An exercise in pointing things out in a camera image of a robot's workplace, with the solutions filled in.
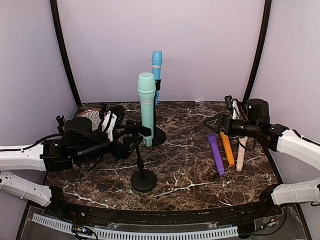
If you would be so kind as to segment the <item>blue microphone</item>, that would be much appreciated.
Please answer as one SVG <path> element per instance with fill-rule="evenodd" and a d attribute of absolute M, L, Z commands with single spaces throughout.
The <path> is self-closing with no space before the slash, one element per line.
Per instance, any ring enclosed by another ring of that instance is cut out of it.
<path fill-rule="evenodd" d="M 160 89 L 161 89 L 161 67 L 163 63 L 163 53 L 159 50 L 154 50 L 152 53 L 152 74 L 154 75 L 156 85 L 155 104 L 158 104 Z"/>

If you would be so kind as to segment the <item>beige microphone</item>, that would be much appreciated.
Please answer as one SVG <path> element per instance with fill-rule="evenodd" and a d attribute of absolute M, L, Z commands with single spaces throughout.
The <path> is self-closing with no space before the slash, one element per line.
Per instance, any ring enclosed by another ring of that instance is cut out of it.
<path fill-rule="evenodd" d="M 241 172 L 244 165 L 244 158 L 245 158 L 245 152 L 246 152 L 246 143 L 248 141 L 248 137 L 239 137 L 238 138 L 238 154 L 237 154 L 237 161 L 236 161 L 236 171 Z"/>

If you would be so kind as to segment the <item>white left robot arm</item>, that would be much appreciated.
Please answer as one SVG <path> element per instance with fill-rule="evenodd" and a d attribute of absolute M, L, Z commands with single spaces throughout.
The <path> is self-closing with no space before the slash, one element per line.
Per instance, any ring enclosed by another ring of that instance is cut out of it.
<path fill-rule="evenodd" d="M 96 131 L 87 117 L 59 121 L 57 134 L 43 137 L 32 145 L 0 148 L 0 189 L 50 207 L 58 217 L 67 218 L 71 208 L 65 203 L 61 188 L 34 183 L 13 171 L 61 172 L 82 167 L 107 154 L 117 160 L 127 159 L 139 150 L 144 137 L 151 136 L 151 130 L 135 122 L 122 125 L 115 115 L 106 116 Z"/>

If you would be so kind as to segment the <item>black stand of blue microphone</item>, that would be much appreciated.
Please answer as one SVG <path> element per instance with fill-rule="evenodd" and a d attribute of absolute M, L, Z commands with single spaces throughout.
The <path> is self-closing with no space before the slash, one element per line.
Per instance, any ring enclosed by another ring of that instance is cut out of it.
<path fill-rule="evenodd" d="M 162 129 L 157 127 L 156 99 L 157 99 L 157 93 L 154 94 L 154 98 L 153 98 L 153 139 L 152 139 L 152 146 L 162 145 L 166 141 L 166 133 Z"/>

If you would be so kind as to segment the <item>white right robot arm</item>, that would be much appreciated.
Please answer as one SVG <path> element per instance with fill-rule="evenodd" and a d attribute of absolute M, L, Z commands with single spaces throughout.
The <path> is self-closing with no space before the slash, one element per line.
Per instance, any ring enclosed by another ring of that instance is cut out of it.
<path fill-rule="evenodd" d="M 278 123 L 271 124 L 267 101 L 249 99 L 242 118 L 236 113 L 241 110 L 232 101 L 231 96 L 225 97 L 226 107 L 232 115 L 218 114 L 206 119 L 204 125 L 216 134 L 253 138 L 262 147 L 292 156 L 315 169 L 320 168 L 320 144 L 304 137 L 295 129 Z M 260 194 L 259 201 L 255 205 L 255 213 L 260 217 L 266 217 L 275 206 L 285 204 L 310 203 L 313 207 L 318 207 L 320 180 L 316 178 L 292 184 L 273 184 Z"/>

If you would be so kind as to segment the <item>orange microphone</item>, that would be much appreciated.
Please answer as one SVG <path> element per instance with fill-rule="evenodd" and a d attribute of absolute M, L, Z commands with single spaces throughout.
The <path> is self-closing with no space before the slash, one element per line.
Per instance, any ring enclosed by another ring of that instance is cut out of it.
<path fill-rule="evenodd" d="M 235 160 L 234 160 L 234 155 L 233 155 L 233 151 L 231 148 L 229 137 L 227 135 L 225 135 L 222 131 L 220 132 L 220 137 L 222 139 L 222 143 L 223 143 L 223 147 L 224 147 L 224 151 L 226 154 L 228 164 L 230 167 L 233 167 L 233 166 L 235 166 Z"/>

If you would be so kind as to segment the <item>black stand of orange microphone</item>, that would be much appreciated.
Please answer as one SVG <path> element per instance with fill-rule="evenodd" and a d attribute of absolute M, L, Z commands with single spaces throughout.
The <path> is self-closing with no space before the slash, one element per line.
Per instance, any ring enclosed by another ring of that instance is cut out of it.
<path fill-rule="evenodd" d="M 65 117 L 64 115 L 60 116 L 58 115 L 56 118 L 56 121 L 57 121 L 57 130 L 60 134 L 63 134 L 64 133 L 64 126 L 65 126 Z"/>

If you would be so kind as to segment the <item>black stand of beige microphone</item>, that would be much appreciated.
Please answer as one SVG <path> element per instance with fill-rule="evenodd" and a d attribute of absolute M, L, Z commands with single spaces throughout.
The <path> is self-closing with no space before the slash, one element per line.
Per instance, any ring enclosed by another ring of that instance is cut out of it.
<path fill-rule="evenodd" d="M 106 115 L 107 110 L 108 110 L 107 107 L 108 107 L 107 103 L 105 103 L 105 102 L 101 102 L 100 103 L 99 118 L 101 120 L 104 120 L 104 118 L 105 118 L 105 115 Z"/>

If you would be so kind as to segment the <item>purple microphone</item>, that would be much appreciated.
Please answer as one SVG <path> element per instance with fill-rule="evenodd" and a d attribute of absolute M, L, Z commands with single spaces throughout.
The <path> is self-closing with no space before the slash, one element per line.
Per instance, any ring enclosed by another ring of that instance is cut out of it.
<path fill-rule="evenodd" d="M 213 159 L 214 159 L 218 174 L 220 177 L 223 177 L 225 175 L 225 168 L 220 155 L 217 136 L 214 133 L 210 133 L 207 137 L 207 140 L 211 147 Z"/>

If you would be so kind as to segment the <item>black stand of mint microphone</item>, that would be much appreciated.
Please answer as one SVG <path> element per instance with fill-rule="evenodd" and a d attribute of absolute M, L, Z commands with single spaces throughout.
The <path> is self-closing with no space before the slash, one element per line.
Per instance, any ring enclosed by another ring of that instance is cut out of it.
<path fill-rule="evenodd" d="M 128 130 L 130 137 L 140 136 L 140 134 L 144 137 L 148 137 L 151 135 L 150 128 L 142 126 L 141 122 L 137 122 L 134 120 L 126 121 L 126 130 Z M 145 169 L 144 161 L 140 153 L 140 145 L 135 149 L 135 151 L 138 170 L 131 176 L 131 185 L 138 192 L 150 192 L 157 185 L 157 176 L 153 171 Z"/>

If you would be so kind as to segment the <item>mint green microphone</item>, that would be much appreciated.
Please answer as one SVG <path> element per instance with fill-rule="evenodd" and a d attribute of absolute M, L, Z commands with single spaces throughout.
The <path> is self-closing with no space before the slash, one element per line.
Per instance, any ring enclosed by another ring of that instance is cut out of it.
<path fill-rule="evenodd" d="M 140 100 L 142 126 L 151 129 L 150 136 L 144 136 L 145 145 L 152 146 L 154 138 L 154 98 L 156 94 L 155 77 L 151 72 L 138 75 L 137 92 Z"/>

